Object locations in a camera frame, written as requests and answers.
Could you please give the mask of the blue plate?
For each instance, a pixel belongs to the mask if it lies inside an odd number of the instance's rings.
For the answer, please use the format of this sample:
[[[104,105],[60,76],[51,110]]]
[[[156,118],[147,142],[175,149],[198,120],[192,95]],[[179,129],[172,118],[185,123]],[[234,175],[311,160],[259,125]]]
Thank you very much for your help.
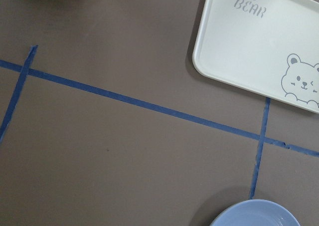
[[[299,226],[283,206],[268,200],[247,200],[220,213],[211,226]]]

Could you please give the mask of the white bear tray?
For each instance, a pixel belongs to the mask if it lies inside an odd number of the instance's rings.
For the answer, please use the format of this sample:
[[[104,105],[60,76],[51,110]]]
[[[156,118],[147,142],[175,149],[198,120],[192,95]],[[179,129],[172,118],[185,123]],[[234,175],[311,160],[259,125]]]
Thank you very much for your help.
[[[319,4],[205,0],[192,61],[205,77],[318,113]]]

